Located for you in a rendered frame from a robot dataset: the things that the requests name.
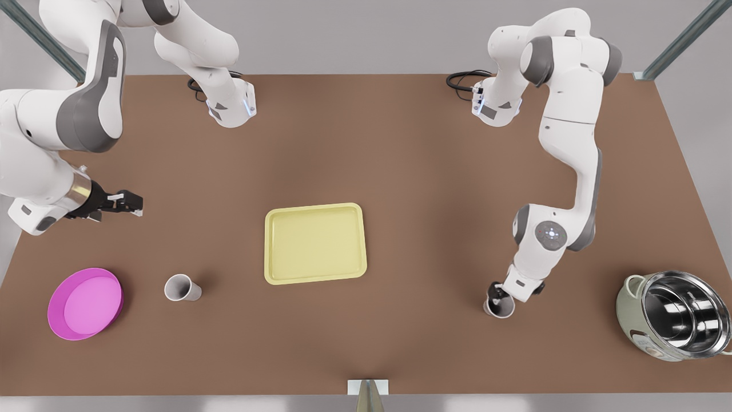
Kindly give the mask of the white IKEA cup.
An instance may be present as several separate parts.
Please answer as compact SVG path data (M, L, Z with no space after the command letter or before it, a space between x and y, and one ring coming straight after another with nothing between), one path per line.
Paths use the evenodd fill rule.
M190 276L175 274L165 283L164 294L171 302L183 302L183 300L196 302L202 295L202 289Z
M488 304L486 298L483 303L483 308L487 315L491 315L499 319L505 319L509 318L514 313L515 301L514 303L508 304Z

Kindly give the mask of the yellow rectangular tray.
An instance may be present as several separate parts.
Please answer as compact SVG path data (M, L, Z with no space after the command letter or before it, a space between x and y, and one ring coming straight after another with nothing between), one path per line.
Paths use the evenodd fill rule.
M265 217L264 279L271 285L355 279L368 269L356 203L277 208Z

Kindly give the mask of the pink round bowl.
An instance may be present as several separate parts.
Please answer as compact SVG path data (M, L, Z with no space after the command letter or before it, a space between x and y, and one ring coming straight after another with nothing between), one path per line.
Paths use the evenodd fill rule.
M71 274L53 292L47 308L48 326L65 340L88 339L117 319L124 302L115 274L86 268Z

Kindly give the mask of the pale green steel pot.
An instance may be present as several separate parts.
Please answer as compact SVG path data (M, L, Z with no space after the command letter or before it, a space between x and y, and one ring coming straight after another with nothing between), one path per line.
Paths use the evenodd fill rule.
M721 296L693 274L628 276L615 313L630 342L664 362L732 356L732 313Z

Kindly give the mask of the silver frame post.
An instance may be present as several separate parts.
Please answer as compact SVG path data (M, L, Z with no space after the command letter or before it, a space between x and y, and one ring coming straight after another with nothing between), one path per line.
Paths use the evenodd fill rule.
M50 33L43 28L29 13L26 11L17 0L0 0L0 10L5 13L11 21L13 21L18 27L20 27L31 39L36 42L41 49L61 67L71 78L73 78L78 84L83 83L86 72L74 60L71 55L68 55L62 45L55 40Z
M732 8L732 0L712 0L647 68L633 72L633 78L636 81L655 81L729 8Z
M356 395L356 412L385 412L381 396L389 394L388 380L348 380L347 394Z

